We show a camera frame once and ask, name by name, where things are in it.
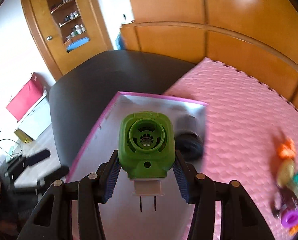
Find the wooden door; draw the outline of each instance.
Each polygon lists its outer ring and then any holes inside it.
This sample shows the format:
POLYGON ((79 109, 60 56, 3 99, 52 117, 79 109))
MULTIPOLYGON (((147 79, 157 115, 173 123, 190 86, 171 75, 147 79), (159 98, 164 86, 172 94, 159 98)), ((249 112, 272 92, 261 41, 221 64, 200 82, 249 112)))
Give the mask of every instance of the wooden door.
MULTIPOLYGON (((21 1, 26 14, 28 5, 21 1)), ((39 50, 47 65, 46 57, 51 57, 62 75, 94 55, 112 49, 97 0, 29 1, 39 35, 34 35, 26 15, 31 33, 38 48, 44 46, 46 52, 43 48, 39 50)))

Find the blue gripper pad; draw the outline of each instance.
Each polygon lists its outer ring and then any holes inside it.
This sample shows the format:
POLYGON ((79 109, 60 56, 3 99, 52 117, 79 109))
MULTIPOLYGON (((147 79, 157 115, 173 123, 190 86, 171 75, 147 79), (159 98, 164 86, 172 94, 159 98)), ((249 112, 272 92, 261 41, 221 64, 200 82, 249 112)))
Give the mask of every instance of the blue gripper pad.
POLYGON ((113 190, 114 190, 114 187, 116 186, 116 182, 120 173, 120 169, 121 169, 121 165, 117 159, 115 164, 113 165, 113 168, 107 180, 107 185, 105 188, 105 196, 104 196, 105 203, 107 203, 109 198, 112 197, 113 190))
POLYGON ((175 174, 181 196, 187 203, 189 203, 189 183, 177 160, 174 162, 172 169, 175 174))

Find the bottle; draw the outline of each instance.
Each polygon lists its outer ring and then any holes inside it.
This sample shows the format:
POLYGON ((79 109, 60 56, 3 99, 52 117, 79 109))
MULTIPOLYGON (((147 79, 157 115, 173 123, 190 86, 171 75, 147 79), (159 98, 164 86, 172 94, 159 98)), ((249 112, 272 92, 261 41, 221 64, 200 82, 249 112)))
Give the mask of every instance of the bottle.
POLYGON ((80 29, 79 24, 77 24, 77 25, 75 26, 75 28, 76 28, 76 32, 77 32, 78 34, 81 34, 81 33, 82 33, 82 30, 80 29))
POLYGON ((82 30, 83 33, 86 31, 86 28, 85 28, 85 26, 83 24, 80 24, 80 28, 81 28, 81 30, 82 30))
POLYGON ((71 37, 74 37, 74 36, 76 36, 76 30, 75 30, 75 28, 72 28, 71 29, 71 37))

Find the white wall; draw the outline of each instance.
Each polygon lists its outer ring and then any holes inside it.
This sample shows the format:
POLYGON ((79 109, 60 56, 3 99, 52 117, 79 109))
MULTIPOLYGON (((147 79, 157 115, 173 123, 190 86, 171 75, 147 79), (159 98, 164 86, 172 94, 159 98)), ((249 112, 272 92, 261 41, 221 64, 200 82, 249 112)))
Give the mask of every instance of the white wall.
MULTIPOLYGON (((123 14, 133 19, 129 0, 98 0, 109 37, 115 45, 123 14)), ((40 74, 49 86, 54 78, 44 63, 25 20, 20 0, 5 0, 0 7, 0 138, 17 139, 16 119, 5 109, 32 72, 40 74)))
MULTIPOLYGON (((32 72, 43 76, 49 86, 55 83, 31 36, 20 0, 5 0, 0 7, 0 138, 17 139, 13 134, 17 121, 5 107, 32 72)), ((7 142, 3 144, 8 151, 7 142)))
POLYGON ((127 17, 127 22, 133 20, 130 0, 98 0, 102 15, 107 26, 110 40, 115 47, 115 40, 120 31, 120 25, 124 21, 123 14, 127 17))

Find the purple toy wheel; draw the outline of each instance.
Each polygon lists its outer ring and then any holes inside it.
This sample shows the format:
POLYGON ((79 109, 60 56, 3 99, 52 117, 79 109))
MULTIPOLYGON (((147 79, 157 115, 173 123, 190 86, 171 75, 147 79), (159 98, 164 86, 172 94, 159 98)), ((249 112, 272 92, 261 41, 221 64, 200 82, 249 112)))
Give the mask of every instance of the purple toy wheel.
POLYGON ((285 210, 281 215, 281 225, 284 228, 291 228, 298 225, 298 209, 285 210))

